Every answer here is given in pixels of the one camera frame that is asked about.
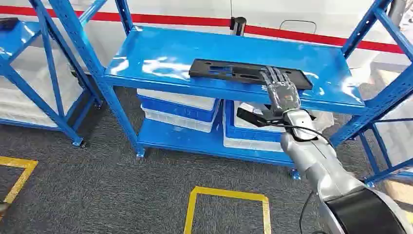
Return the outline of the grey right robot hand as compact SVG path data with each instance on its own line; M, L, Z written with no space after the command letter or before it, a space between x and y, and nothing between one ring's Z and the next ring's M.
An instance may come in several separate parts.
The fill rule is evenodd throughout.
M271 100L271 112L275 117L300 108L300 98L295 84L286 73L272 66L266 66L260 74L266 84Z

